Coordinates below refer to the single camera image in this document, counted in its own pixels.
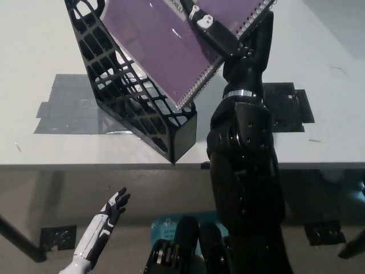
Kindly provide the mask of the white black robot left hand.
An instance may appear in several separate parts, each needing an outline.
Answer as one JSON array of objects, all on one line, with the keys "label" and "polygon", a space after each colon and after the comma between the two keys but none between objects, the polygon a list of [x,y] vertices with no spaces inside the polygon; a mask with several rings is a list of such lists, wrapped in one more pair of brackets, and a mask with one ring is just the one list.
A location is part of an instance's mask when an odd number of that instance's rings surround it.
[{"label": "white black robot left hand", "polygon": [[74,256],[88,261],[90,269],[95,267],[120,215],[125,212],[125,206],[131,196],[126,191],[127,189],[123,187],[105,203],[91,220],[75,249]]}]

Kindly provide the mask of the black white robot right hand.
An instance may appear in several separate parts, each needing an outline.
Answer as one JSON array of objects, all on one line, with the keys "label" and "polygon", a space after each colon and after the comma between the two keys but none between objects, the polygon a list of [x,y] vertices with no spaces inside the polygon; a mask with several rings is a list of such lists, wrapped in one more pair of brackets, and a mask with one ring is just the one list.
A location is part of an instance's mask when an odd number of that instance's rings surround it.
[{"label": "black white robot right hand", "polygon": [[201,4],[182,1],[190,24],[200,37],[223,58],[223,77],[227,81],[224,96],[236,96],[241,90],[264,98],[262,74],[267,68],[273,37],[273,1],[238,1],[238,11],[248,12],[230,30]]}]

